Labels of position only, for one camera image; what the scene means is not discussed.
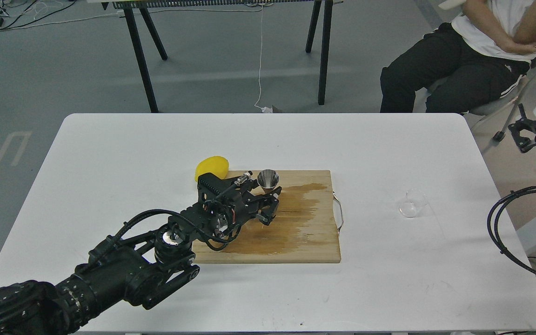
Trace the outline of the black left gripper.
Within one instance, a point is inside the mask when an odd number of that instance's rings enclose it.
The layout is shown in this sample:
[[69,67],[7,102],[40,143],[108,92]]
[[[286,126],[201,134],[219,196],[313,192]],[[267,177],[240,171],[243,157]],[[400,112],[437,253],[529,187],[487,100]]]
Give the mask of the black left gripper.
[[196,203],[168,217],[168,249],[191,249],[194,241],[224,249],[250,220],[269,226],[276,217],[282,187],[264,193],[256,178],[251,170],[223,180],[211,173],[200,176]]

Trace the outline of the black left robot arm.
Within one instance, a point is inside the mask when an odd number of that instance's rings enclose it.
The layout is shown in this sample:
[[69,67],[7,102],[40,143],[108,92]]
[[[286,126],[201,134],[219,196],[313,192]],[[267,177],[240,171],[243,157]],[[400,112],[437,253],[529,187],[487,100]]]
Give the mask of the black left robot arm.
[[198,178],[198,200],[181,212],[137,214],[89,252],[87,263],[53,285],[29,280],[0,288],[0,335],[68,335],[120,301],[149,310],[193,280],[194,241],[223,250],[245,223],[268,226],[281,187],[270,169],[221,179]]

